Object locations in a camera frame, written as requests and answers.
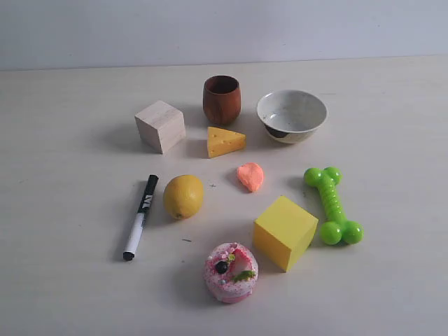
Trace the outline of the black white marker pen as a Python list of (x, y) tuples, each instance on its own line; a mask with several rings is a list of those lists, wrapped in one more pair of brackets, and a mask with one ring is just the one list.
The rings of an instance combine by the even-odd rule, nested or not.
[(131, 261), (136, 255), (157, 183), (158, 176), (151, 174), (148, 177), (146, 187), (144, 189), (143, 196), (141, 198), (139, 208), (134, 219), (134, 223), (132, 224), (132, 228), (130, 230), (127, 244), (122, 253), (124, 261)]

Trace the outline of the green plastic bone toy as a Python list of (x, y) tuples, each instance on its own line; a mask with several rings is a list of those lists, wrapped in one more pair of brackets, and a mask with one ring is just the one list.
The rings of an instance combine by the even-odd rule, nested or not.
[(342, 180), (342, 173), (336, 167), (325, 169), (309, 168), (304, 173), (304, 182), (315, 189), (321, 198), (326, 222), (320, 229), (320, 238), (327, 245), (357, 244), (362, 241), (364, 229), (356, 221), (348, 220), (336, 186)]

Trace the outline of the white ceramic bowl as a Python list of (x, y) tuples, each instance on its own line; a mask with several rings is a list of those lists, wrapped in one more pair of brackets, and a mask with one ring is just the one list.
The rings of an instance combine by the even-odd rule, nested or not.
[(282, 144), (310, 137), (328, 117), (326, 105), (308, 92), (274, 91), (258, 100), (256, 112), (267, 134)]

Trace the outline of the brown wooden cup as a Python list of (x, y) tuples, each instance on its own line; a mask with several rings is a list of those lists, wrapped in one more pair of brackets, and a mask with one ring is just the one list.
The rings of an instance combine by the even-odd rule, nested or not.
[(233, 123), (241, 112), (239, 81), (227, 75), (208, 78), (204, 82), (202, 105), (204, 114), (211, 123)]

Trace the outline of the yellow foam cube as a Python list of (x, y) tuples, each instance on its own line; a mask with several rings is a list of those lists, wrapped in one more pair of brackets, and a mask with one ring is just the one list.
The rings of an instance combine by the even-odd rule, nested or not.
[(311, 244), (318, 222), (282, 195), (255, 219), (253, 246), (287, 272)]

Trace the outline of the light wooden cube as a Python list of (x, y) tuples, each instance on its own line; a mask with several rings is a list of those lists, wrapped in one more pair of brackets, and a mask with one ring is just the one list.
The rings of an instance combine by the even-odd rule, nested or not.
[(183, 113), (159, 100), (138, 112), (134, 119), (141, 140), (164, 154), (186, 137)]

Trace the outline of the yellow cheese wedge toy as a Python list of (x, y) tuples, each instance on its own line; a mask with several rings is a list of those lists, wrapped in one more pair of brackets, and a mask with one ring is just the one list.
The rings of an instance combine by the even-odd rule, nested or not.
[(207, 152), (209, 158), (244, 149), (246, 135), (228, 129), (208, 127)]

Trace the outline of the pink orange putty lump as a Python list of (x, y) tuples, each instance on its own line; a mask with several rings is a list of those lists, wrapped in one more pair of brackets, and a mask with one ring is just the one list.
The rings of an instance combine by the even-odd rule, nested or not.
[(237, 168), (237, 178), (249, 192), (254, 193), (262, 186), (265, 174), (259, 164), (247, 162)]

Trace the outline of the yellow lemon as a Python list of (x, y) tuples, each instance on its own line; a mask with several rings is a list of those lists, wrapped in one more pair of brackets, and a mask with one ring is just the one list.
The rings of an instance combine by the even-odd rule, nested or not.
[(194, 216), (202, 207), (204, 186), (194, 175), (180, 175), (168, 182), (163, 194), (166, 212), (176, 220)]

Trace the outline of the pink toy cupcake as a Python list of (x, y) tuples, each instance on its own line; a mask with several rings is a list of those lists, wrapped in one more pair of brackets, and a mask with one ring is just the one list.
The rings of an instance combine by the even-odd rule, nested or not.
[(238, 303), (253, 293), (258, 280), (258, 263), (244, 245), (224, 243), (207, 256), (203, 277), (206, 287), (218, 301)]

